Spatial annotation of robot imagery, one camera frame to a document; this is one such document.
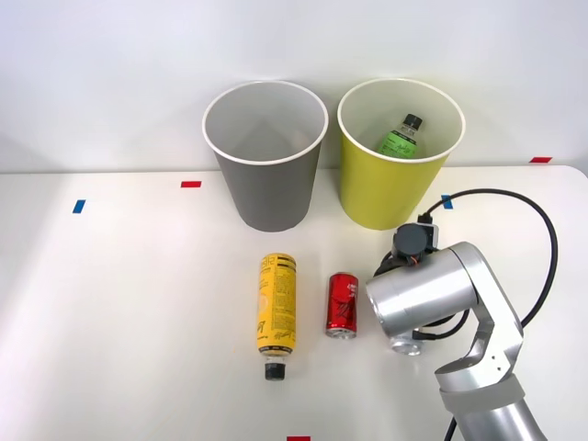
bin rim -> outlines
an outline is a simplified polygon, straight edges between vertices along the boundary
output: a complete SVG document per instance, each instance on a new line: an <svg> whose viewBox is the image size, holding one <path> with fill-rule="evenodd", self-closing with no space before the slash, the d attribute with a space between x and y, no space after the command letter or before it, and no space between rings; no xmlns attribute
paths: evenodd
<svg viewBox="0 0 588 441"><path fill-rule="evenodd" d="M304 149L298 153L292 154L291 156L287 156L285 158L275 159L272 161L250 161L247 159L242 159L242 158L237 158L236 156L232 156L232 155L222 151L221 149L219 149L216 145L214 145L214 142L212 142L212 140L210 139L210 137L206 131L206 122L207 122L207 119L209 117L209 113L212 110L212 108L215 106L215 104L217 104L221 99L223 99L225 96L227 96L231 92L234 92L237 89L241 89L242 87L247 87L249 85L256 85L256 84L277 84L277 85L289 85L292 87L296 87L296 88L306 92L310 96L312 96L316 100L316 102L319 103L319 106L321 107L321 110L322 110L322 115L324 117L324 123L322 126L321 134L319 134L317 139L314 140L314 142L309 147L307 147L306 149ZM297 85L296 83L291 83L290 81L283 81L283 80L249 81L247 83L242 83L242 84L237 85L235 87L232 87L228 90L225 90L224 92L222 92L220 95L218 95L216 98L214 98L212 100L212 102L209 104L209 106L204 111L204 116L202 117L202 133L203 133L204 139L206 140L206 143L209 145L209 147L215 153L219 154L220 156L225 157L226 159L228 159L230 161L234 161L236 163L246 164L246 165L277 165L277 164L284 164L284 163L288 163L290 161L294 161L295 159L298 159L301 156L304 156L306 153L309 153L312 149L314 149L317 145L319 145L321 143L322 139L324 138L324 135L326 134L328 128L329 128L329 112L327 111L327 107L324 105L322 100L310 89L307 89L306 87L301 86L301 85Z"/></svg>
<svg viewBox="0 0 588 441"><path fill-rule="evenodd" d="M421 158L421 159L402 159L402 158L392 158L391 156L385 156L383 154L380 153L376 153L373 150L369 150L369 148L363 146L360 142L358 142L353 136L351 136L349 134L349 132L347 131L347 129L345 128L345 124L342 121L341 118L341 109L343 108L343 105L345 104L345 101L351 96L351 94L353 94L357 89L365 86L365 85L370 85L372 83L380 83L380 82L391 82L391 81L404 81L406 83L413 83L416 85L422 85L424 87L427 87L435 92L437 92L439 95L443 96L447 101L449 101L453 107L458 111L459 114L459 119L461 120L461 133L459 134L459 138L456 142L454 142L454 144L449 147L447 150L445 150L442 153L436 154L435 156L429 156L427 158ZM418 81L418 80L413 80L410 78L376 78L374 80L369 80L366 81L364 83L360 83L359 85L356 85L355 87L349 89L347 91L347 93L345 95L343 95L343 98L341 98L341 101L339 102L339 107L337 108L337 121L339 122L339 127L341 128L341 131L343 132L343 134L346 136L346 138L348 140L350 140L357 148L363 150L365 153L370 154L371 156L374 156L376 158L379 159L383 159L385 161L391 162L391 163L403 163L403 164L424 164L424 163L432 163L433 161L436 161L437 159L443 158L445 156L448 156L451 152L453 152L461 143L461 140L463 140L463 137L466 133L466 118L463 114L463 112L461 111L461 108L459 107L458 103L456 103L456 101L449 96L448 94L446 94L445 92L443 92L440 89L437 89L436 87L429 85L427 83L424 83L422 81Z"/></svg>

white table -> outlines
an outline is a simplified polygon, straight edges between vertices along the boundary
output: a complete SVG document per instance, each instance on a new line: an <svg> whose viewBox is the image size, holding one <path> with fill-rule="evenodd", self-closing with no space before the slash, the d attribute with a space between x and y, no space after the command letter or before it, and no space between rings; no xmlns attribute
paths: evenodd
<svg viewBox="0 0 588 441"><path fill-rule="evenodd" d="M450 415L434 371L467 352L476 321L420 357L398 356L362 294L357 339L323 334L328 276L363 284L391 238L346 217L336 177L317 174L298 227L263 233L241 222L216 172L1 175L0 439L443 439ZM522 192L556 226L559 272L515 372L548 438L580 439L588 180L564 166L447 168L418 210L473 187ZM501 196L453 205L434 213L439 246L478 245L526 314L548 267L542 220ZM255 348L258 268L271 252L299 270L299 344L281 383L264 380Z"/></svg>

soda can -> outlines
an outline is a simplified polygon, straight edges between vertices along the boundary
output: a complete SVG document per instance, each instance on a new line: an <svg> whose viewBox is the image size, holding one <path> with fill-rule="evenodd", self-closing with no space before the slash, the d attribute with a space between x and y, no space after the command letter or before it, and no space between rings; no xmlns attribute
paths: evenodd
<svg viewBox="0 0 588 441"><path fill-rule="evenodd" d="M357 334L357 277L336 273L329 279L325 333L332 338L350 339Z"/></svg>

plastic bottle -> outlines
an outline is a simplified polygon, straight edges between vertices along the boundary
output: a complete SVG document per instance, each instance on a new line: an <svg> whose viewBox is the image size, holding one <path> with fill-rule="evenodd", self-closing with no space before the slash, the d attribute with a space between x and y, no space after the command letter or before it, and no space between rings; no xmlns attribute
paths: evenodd
<svg viewBox="0 0 588 441"><path fill-rule="evenodd" d="M296 261L287 254L264 257L259 278L257 349L266 357L266 379L286 377L296 346Z"/></svg>
<svg viewBox="0 0 588 441"><path fill-rule="evenodd" d="M424 147L418 133L422 123L422 119L409 113L402 124L388 133L377 153L393 158L413 159L419 155L418 150Z"/></svg>

yellow can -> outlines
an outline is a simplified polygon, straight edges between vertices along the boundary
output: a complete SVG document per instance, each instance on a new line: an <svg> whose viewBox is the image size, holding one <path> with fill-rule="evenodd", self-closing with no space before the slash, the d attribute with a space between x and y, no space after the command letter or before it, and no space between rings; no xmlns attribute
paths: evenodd
<svg viewBox="0 0 588 441"><path fill-rule="evenodd" d="M296 261L291 255L269 254L261 263L257 318L257 349L266 357L266 379L284 379L284 358L295 346Z"/></svg>

